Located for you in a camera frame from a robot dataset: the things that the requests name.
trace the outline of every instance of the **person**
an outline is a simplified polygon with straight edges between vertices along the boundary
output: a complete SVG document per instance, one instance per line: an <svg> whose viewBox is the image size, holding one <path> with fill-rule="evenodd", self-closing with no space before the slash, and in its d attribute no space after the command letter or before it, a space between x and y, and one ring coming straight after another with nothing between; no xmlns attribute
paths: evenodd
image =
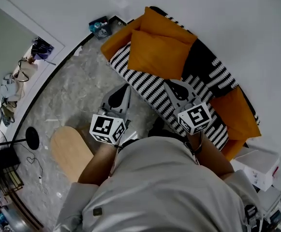
<svg viewBox="0 0 281 232"><path fill-rule="evenodd" d="M150 137L118 154L101 145L72 183L54 231L245 231L246 207L259 207L245 174L204 133L188 135L187 148L162 127L157 120Z"/></svg>

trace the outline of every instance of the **orange pillow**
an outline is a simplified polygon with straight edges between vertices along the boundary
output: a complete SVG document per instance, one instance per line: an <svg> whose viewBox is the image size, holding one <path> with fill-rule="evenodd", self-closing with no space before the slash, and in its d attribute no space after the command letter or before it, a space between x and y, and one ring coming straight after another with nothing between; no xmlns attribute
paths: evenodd
<svg viewBox="0 0 281 232"><path fill-rule="evenodd" d="M101 52L104 54L108 61L121 47L125 46L128 42L131 41L132 30L140 29L142 17L143 15L132 21L130 24L126 25L119 32L112 35L110 39L102 45Z"/></svg>
<svg viewBox="0 0 281 232"><path fill-rule="evenodd" d="M179 40L190 47L197 39L195 35L187 32L178 24L148 7L145 8L145 14L142 17L140 30L149 34Z"/></svg>
<svg viewBox="0 0 281 232"><path fill-rule="evenodd" d="M239 153L247 139L248 138L243 140L228 140L227 144L221 150L222 154L230 161Z"/></svg>
<svg viewBox="0 0 281 232"><path fill-rule="evenodd" d="M133 30L128 69L180 80L189 51L178 40Z"/></svg>
<svg viewBox="0 0 281 232"><path fill-rule="evenodd" d="M225 96L213 99L210 104L227 125L230 140L246 140L261 136L240 87L236 87Z"/></svg>

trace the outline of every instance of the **round wooden seat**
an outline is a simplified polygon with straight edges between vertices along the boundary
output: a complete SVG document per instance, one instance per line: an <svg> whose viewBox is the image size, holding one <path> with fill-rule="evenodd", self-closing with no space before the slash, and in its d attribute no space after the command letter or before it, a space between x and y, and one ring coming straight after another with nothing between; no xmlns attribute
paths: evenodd
<svg viewBox="0 0 281 232"><path fill-rule="evenodd" d="M52 135L51 151L69 181L77 182L86 165L93 158L79 132L69 126L58 128Z"/></svg>

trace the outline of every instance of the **marble floor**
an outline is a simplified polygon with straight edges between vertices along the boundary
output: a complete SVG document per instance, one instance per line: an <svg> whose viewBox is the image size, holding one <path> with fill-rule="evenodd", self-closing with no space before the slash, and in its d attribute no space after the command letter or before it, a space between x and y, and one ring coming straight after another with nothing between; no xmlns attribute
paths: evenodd
<svg viewBox="0 0 281 232"><path fill-rule="evenodd" d="M111 24L112 30L120 29L117 22ZM106 39L90 39L79 56L71 57L57 72L43 90L21 126L17 139L25 135L25 130L33 126L40 137L40 146L34 151L43 168L43 188L39 183L41 169L37 161L30 164L32 157L22 145L16 145L21 160L17 170L24 182L23 189L17 192L27 208L44 225L45 231L54 228L60 208L68 193L70 182L51 155L50 138L61 126L80 128L90 123L92 115L100 106L102 97L113 87L123 84L124 80L107 65L100 51ZM140 137L146 137L157 114L151 110L133 90L129 119ZM95 152L98 144L86 133L86 142Z"/></svg>

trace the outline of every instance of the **wrist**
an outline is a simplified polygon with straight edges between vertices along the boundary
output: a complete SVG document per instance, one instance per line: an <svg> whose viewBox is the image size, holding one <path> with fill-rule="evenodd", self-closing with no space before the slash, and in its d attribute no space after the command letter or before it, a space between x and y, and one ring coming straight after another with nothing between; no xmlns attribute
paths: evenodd
<svg viewBox="0 0 281 232"><path fill-rule="evenodd" d="M193 134L193 135L187 134L187 137L188 137L188 139L190 141L190 144L192 146L192 150L196 150L200 145L201 132L198 132L198 133Z"/></svg>
<svg viewBox="0 0 281 232"><path fill-rule="evenodd" d="M119 138L119 140L115 144L110 145L110 146L112 146L115 150L117 150L120 147L120 141L121 141L121 138Z"/></svg>

